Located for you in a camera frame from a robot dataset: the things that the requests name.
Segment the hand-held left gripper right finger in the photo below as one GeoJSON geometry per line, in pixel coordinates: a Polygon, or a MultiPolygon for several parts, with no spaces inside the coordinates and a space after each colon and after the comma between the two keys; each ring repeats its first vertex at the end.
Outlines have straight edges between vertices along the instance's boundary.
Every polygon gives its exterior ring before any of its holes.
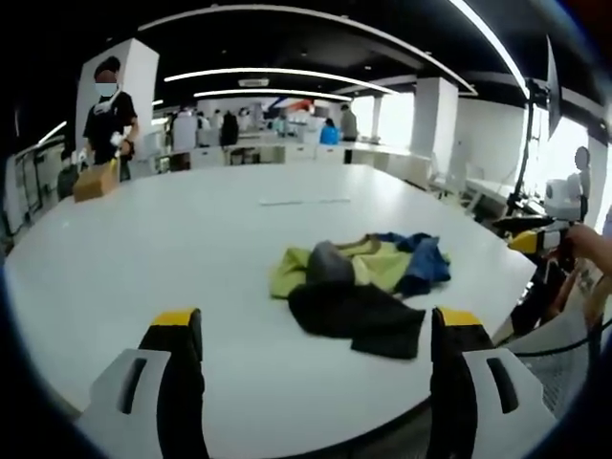
{"type": "Polygon", "coordinates": [[[543,385],[472,313],[431,319],[428,458],[524,458],[556,423],[543,385]]]}

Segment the person's right hand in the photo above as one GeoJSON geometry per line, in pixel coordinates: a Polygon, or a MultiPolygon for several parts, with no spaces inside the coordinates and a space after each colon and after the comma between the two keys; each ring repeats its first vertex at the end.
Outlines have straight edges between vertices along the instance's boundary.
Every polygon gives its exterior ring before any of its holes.
{"type": "Polygon", "coordinates": [[[567,238],[573,245],[575,257],[592,261],[605,276],[612,276],[610,239],[583,224],[576,224],[568,229],[567,238]]]}

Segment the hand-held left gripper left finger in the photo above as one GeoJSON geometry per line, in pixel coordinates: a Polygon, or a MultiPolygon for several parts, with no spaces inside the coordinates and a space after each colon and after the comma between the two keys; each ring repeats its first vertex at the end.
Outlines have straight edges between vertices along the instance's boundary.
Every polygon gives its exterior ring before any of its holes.
{"type": "Polygon", "coordinates": [[[94,381],[76,426],[105,458],[208,458],[201,312],[164,312],[94,381]]]}

